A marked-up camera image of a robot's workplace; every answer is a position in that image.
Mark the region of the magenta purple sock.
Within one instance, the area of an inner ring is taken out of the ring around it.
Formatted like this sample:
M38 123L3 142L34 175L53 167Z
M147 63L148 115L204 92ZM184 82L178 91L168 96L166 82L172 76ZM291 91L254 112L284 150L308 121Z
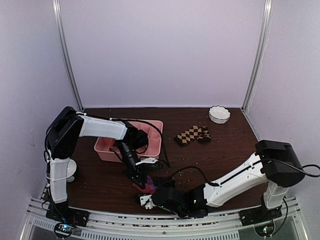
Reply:
M153 179L149 175L147 175L146 180L147 180L147 182L145 184L145 188L140 188L135 183L132 183L132 186L143 194L151 194L152 195L156 192L158 187L154 184Z

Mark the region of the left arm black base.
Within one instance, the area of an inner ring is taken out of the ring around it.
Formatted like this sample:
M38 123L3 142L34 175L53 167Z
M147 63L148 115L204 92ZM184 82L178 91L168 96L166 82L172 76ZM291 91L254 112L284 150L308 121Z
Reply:
M46 218L72 226L86 227L90 213L86 210L80 210L69 207L67 201L62 203L50 203L46 211Z

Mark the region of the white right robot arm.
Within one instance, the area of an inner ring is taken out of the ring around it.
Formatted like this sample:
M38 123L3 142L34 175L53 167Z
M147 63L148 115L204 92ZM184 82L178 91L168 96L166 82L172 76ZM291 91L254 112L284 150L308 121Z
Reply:
M154 207L175 213L180 218L203 218L208 208L219 208L233 197L263 183L268 184L262 206L256 210L259 220L268 220L288 189L301 182L305 174L290 143L261 140L256 151L240 166L226 175L182 192L161 183L152 194L138 194L135 201L150 210Z

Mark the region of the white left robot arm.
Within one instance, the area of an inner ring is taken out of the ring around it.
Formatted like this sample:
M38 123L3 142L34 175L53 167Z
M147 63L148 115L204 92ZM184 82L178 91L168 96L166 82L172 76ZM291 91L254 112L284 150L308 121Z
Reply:
M160 170L167 164L166 160L158 159L163 150L161 128L162 125L152 120L100 118L65 107L46 130L44 139L45 176L50 201L54 204L53 215L61 222L72 218L71 209L65 206L68 169L79 168L72 158L89 149L86 143L94 145L96 140L107 140L109 145L102 149L124 164L124 175L141 190L150 190L148 172ZM153 143L157 144L157 153L143 155L143 151L150 151Z

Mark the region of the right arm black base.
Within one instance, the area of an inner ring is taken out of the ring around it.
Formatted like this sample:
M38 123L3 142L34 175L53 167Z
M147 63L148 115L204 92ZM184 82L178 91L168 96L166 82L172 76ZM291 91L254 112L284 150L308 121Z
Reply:
M242 226L255 225L274 220L282 216L281 208L272 210L264 209L262 206L241 210L239 213Z

